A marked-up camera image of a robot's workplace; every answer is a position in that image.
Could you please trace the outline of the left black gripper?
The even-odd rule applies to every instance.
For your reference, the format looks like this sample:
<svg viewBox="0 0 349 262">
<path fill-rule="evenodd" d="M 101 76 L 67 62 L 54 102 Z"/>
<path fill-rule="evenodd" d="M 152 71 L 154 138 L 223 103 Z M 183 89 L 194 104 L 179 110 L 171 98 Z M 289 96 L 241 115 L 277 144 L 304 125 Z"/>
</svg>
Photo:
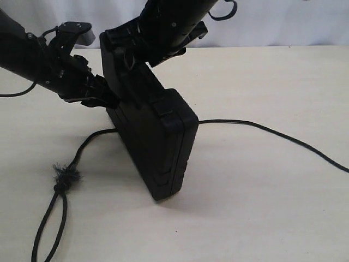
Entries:
<svg viewBox="0 0 349 262">
<path fill-rule="evenodd" d="M 118 108 L 119 97 L 110 89 L 106 79 L 100 75 L 93 78 L 88 61 L 71 55 L 75 44 L 53 41 L 47 45 L 44 40 L 36 40 L 35 46 L 38 48 L 35 62 L 37 85 L 58 94 L 68 103 L 81 102 L 88 108 Z"/>
</svg>

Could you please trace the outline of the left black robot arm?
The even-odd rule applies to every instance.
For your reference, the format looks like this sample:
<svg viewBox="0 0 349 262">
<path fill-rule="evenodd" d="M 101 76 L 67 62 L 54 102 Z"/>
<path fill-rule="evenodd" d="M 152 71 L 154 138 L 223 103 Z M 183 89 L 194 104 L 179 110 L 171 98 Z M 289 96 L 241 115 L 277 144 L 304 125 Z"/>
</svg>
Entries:
<svg viewBox="0 0 349 262">
<path fill-rule="evenodd" d="M 119 98 L 106 80 L 93 75 L 83 56 L 70 54 L 75 45 L 89 46 L 94 40 L 88 22 L 64 22 L 37 37 L 1 11 L 1 68 L 56 93 L 65 102 L 115 109 Z"/>
</svg>

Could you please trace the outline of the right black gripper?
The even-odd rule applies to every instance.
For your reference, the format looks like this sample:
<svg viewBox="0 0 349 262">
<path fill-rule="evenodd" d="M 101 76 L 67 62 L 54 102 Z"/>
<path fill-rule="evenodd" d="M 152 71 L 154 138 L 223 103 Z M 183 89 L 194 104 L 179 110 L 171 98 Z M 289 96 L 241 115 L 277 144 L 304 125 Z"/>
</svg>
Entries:
<svg viewBox="0 0 349 262">
<path fill-rule="evenodd" d="M 116 75 L 134 75 L 148 62 L 155 67 L 186 52 L 208 29 L 196 11 L 143 11 L 127 26 L 105 31 L 105 49 L 114 51 Z"/>
</svg>

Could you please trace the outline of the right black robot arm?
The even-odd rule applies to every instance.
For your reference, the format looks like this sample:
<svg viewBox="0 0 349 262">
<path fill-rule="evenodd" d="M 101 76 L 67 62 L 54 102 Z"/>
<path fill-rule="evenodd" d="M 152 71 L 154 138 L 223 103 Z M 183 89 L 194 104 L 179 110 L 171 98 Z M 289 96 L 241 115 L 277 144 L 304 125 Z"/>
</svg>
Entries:
<svg viewBox="0 0 349 262">
<path fill-rule="evenodd" d="M 147 1 L 139 16 L 103 31 L 100 50 L 104 76 L 119 64 L 115 53 L 131 65 L 147 62 L 155 67 L 186 52 L 186 46 L 208 30 L 202 19 L 215 1 Z"/>
</svg>

